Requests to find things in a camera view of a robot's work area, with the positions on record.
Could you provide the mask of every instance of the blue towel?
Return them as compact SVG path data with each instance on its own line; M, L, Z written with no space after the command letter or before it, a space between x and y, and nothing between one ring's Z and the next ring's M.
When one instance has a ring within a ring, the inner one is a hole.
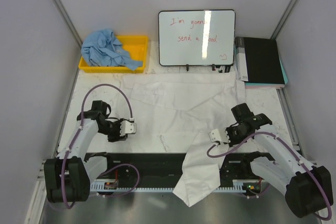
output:
M121 48L122 43L111 29L95 31L84 40L81 53L89 66L126 66L135 70L142 61L132 60L130 53Z

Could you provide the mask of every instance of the white table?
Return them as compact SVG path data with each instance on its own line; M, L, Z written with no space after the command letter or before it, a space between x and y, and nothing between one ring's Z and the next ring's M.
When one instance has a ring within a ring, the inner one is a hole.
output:
M162 67L159 65L159 54L157 42L150 42L147 67L145 73L185 73L185 67ZM191 73L211 73L211 67L190 67ZM58 151L66 147L71 137L75 125L76 117L80 113L80 107L85 94L93 87L101 83L109 83L120 87L122 74L115 73L85 73L79 72L71 104L67 114L65 126L59 143ZM112 111L115 110L117 96L119 93L110 87L99 87L89 95L85 110L91 108L93 100L103 100L111 105ZM278 94L275 88L255 88L246 90L246 102L254 114L264 113L272 121L278 134L286 142L292 145L289 132L287 129L285 117L283 115ZM164 153L180 152L185 153L188 146L169 146L172 143L164 143L159 136L152 140L150 147L137 141L137 135L130 135L126 141L109 143L107 137L97 134L91 142L88 152L114 152L114 153ZM253 140L248 141L240 149L240 152L261 151L266 152L264 148L256 144Z

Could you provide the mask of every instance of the yellow tray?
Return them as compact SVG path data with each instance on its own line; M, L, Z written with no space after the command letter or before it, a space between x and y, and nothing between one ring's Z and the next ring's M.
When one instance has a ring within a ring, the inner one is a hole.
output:
M134 71L127 67L91 67L87 65L83 57L80 58L78 68L86 73L143 73L146 67L148 47L147 36L116 36L122 43L122 48L130 53L131 59L142 60L142 67Z

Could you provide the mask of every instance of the whiteboard frame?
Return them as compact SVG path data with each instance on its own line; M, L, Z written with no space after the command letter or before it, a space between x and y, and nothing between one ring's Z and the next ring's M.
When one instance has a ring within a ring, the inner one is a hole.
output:
M162 10L162 11L160 11L159 13L158 13L158 21L157 21L157 32L158 32L158 37L159 37L159 64L160 64L160 66L162 66L162 67L186 67L186 66L212 66L211 64L208 64L208 65L190 65L190 64L188 64L188 65L162 65L161 64L161 62L160 62L160 18L159 18L159 15L160 15L160 13L163 13L163 12L205 12L205 11L207 11L207 10L210 10L210 11L216 11L216 10L231 10L231 11L233 11L234 12L234 14L235 14L235 20L234 20L234 29L233 29L233 43L235 43L235 37L236 37L236 11L235 10L233 10L233 9L201 9L201 10ZM233 65L233 63L234 63L234 55L233 55L233 57L232 57L232 63L231 64L226 64L226 65L216 65L216 66L232 66Z

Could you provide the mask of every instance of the black book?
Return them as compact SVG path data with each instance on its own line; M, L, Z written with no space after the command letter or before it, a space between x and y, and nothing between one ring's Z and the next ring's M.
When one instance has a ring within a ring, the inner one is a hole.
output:
M276 40L237 37L235 44L239 80L285 84Z

